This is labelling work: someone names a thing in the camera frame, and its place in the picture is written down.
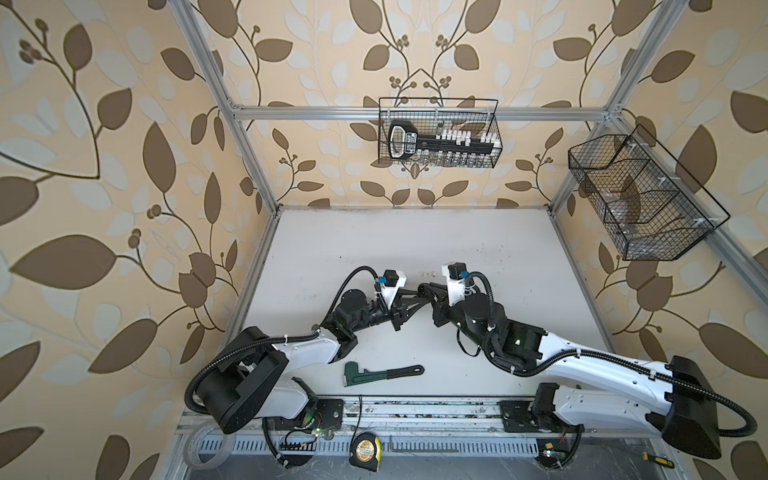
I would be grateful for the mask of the black round earbud case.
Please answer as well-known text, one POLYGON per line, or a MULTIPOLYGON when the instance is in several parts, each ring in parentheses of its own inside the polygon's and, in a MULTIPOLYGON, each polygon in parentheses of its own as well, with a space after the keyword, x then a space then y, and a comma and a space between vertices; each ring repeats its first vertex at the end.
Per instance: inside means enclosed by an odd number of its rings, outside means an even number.
POLYGON ((429 301, 436 300, 438 297, 438 293, 430 283, 420 284, 418 286, 417 292, 420 298, 424 298, 429 301))

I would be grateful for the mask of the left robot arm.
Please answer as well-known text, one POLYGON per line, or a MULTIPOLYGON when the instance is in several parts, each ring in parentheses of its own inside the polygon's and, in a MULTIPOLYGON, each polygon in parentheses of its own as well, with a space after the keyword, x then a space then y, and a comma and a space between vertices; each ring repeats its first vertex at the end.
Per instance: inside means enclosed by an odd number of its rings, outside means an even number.
POLYGON ((292 373, 344 359, 362 330, 381 324, 400 330, 430 303, 424 289, 409 290, 405 283, 400 271, 379 275, 361 266, 345 278, 310 332, 269 336, 256 326, 244 328, 192 377, 184 391, 186 408, 210 416, 225 434, 256 418, 306 415, 315 394, 292 373))

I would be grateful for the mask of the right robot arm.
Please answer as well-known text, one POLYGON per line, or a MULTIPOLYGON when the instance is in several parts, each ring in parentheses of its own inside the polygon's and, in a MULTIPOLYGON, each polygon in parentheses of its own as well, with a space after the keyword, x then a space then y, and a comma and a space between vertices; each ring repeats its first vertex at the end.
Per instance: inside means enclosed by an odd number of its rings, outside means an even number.
POLYGON ((758 429, 744 407, 712 390, 691 359, 645 361, 594 350, 543 328, 507 317, 480 272, 452 274, 445 284, 419 286, 436 326, 454 325, 495 368, 518 378, 549 374, 607 392, 604 402, 570 400, 555 386, 537 394, 564 425, 615 420, 660 433, 670 446, 691 456, 718 459, 723 438, 745 438, 758 429))

